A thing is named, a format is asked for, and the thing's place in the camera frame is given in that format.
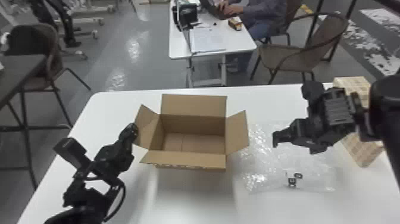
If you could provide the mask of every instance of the person's hand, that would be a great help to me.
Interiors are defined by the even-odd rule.
[[[220,10],[220,11],[224,11],[224,9],[226,8],[226,7],[228,7],[229,6],[229,3],[228,3],[228,1],[222,1],[222,2],[220,2],[220,3],[218,3],[218,9]]]
[[[225,15],[239,15],[243,13],[243,7],[239,5],[228,5],[224,9]]]

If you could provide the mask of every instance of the white table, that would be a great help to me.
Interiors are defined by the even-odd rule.
[[[199,4],[198,0],[190,0],[189,2]],[[244,26],[241,31],[235,31],[228,25],[227,20],[219,20],[213,17],[205,10],[203,13],[199,13],[198,14],[199,21],[201,21],[204,24],[210,25],[213,29],[218,29],[218,31],[221,33],[221,36],[223,37],[224,41],[224,47],[226,48],[226,50],[208,52],[203,54],[195,54],[193,57],[207,57],[212,55],[221,55],[222,57],[221,79],[209,79],[209,80],[201,80],[193,82],[192,54],[190,53],[189,46],[186,43],[183,33],[177,29],[174,23],[173,13],[171,10],[173,5],[174,1],[171,1],[169,8],[170,10],[169,57],[171,59],[186,59],[188,63],[186,81],[190,88],[192,88],[193,86],[207,86],[215,84],[221,84],[223,86],[226,86],[226,55],[238,52],[253,51],[257,47],[254,40],[251,38],[249,32]]]
[[[306,115],[300,85],[240,88],[170,89],[95,94],[80,115],[70,136],[93,159],[99,149],[114,142],[126,124],[134,121],[140,104],[159,112],[161,94],[227,95],[227,115],[247,110],[248,123],[292,121]],[[226,173],[156,169],[139,164],[146,153],[133,147],[135,160],[120,177],[127,196],[114,224],[232,224],[232,223],[398,223],[400,193],[386,154],[369,168],[359,168],[335,145],[338,187],[331,193],[282,188],[249,194],[243,181]],[[43,223],[64,208],[63,193],[75,169],[57,156],[30,200],[19,224]],[[105,185],[96,186],[106,189]]]

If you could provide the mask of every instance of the person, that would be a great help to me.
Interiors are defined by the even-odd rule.
[[[249,0],[247,6],[236,5],[241,0],[224,0],[218,4],[218,9],[225,15],[238,15],[247,28],[253,40],[267,38],[285,23],[287,0]],[[237,59],[235,66],[228,66],[231,73],[247,71],[252,52],[227,56],[227,61]]]
[[[74,27],[72,24],[72,18],[65,11],[67,5],[62,0],[45,0],[60,16],[62,24],[65,30],[64,42],[67,48],[76,48],[80,46],[81,42],[75,40]],[[48,11],[43,0],[28,0],[30,8],[32,9],[33,15],[41,23],[47,23],[58,31],[58,26],[55,24],[53,17]]]

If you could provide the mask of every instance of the small black object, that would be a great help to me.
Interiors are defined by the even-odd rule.
[[[301,174],[301,173],[295,173],[295,174],[294,174],[294,177],[295,177],[296,179],[303,179],[303,174]]]
[[[180,27],[178,25],[178,19],[177,19],[177,7],[176,5],[172,7],[172,13],[173,13],[173,18],[174,18],[174,23],[177,26],[178,30],[180,30]],[[198,16],[197,16],[197,5],[196,4],[183,4],[179,8],[179,20],[181,23],[181,26],[187,29],[192,29],[193,27],[190,25],[191,23],[196,23],[198,22]]]
[[[296,183],[297,183],[296,178],[288,178],[287,181],[289,183],[289,187],[290,188],[295,188],[296,187]]]

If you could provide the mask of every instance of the blue jeans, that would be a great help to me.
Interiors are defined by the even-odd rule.
[[[251,38],[253,38],[253,40],[259,40],[270,36],[271,33],[270,23],[266,23],[265,21],[251,22],[251,21],[246,21],[244,18],[242,18],[242,21],[245,27],[247,28]],[[229,61],[234,58],[237,58],[238,69],[239,71],[244,72],[247,71],[247,67],[249,66],[252,54],[253,52],[231,54],[227,55],[227,60]]]

